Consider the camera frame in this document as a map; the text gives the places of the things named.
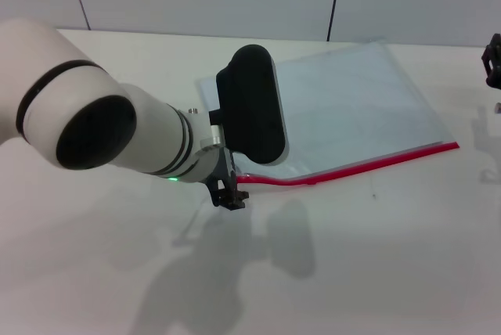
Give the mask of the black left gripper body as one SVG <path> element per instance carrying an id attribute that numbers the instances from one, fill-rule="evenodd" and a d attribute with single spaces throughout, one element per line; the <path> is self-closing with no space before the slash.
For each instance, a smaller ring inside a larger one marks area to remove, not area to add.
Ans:
<path id="1" fill-rule="evenodd" d="M 235 164 L 232 152 L 226 147 L 218 150 L 218 160 L 214 170 L 205 179 L 207 185 L 218 185 L 222 182 L 224 186 L 235 186 L 237 183 Z"/>

